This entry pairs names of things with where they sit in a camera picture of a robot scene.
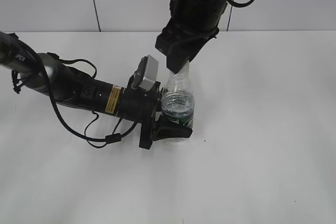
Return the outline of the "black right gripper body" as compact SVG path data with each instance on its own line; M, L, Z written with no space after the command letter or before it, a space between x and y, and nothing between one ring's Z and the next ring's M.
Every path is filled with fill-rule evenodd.
M171 18L158 35L155 47L167 56L177 51L194 55L218 33L227 0L171 0Z

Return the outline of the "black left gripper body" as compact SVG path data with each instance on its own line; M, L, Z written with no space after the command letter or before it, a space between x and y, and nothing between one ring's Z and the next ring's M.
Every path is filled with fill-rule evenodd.
M160 99L160 82L145 91L133 89L130 79L127 87L120 96L117 105L117 117L141 124L139 147L150 149L153 143L152 129Z

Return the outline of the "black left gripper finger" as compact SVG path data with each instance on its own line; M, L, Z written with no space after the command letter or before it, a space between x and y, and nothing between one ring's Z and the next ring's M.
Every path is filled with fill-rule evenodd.
M162 90L162 93L161 93L161 99L162 100L167 96L168 92L169 92L168 89L163 89Z
M154 141L170 138L189 138L192 133L193 130L191 128L173 123L162 115L154 122L153 126Z

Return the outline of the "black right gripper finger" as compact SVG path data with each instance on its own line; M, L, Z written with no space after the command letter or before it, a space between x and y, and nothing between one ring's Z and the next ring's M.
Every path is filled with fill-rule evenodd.
M188 61L192 61L194 55L187 51L177 51L166 56L166 67L174 74L179 73Z

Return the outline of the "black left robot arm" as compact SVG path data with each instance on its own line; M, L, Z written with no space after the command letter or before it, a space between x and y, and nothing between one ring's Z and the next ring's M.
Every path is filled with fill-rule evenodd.
M27 87L49 97L61 124L65 120L59 105L141 125L139 146L144 149L158 140L188 138L192 134L191 128L161 114L162 93L156 79L159 63L152 56L140 60L123 88L74 68L73 60L63 60L51 52L36 53L14 33L1 33L1 66L11 71L16 93Z

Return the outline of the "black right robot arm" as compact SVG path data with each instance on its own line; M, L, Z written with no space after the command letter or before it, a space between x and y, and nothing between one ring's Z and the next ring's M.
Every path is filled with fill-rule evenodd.
M171 18L155 43L166 56L166 67L178 73L203 46L215 38L227 0L171 0Z

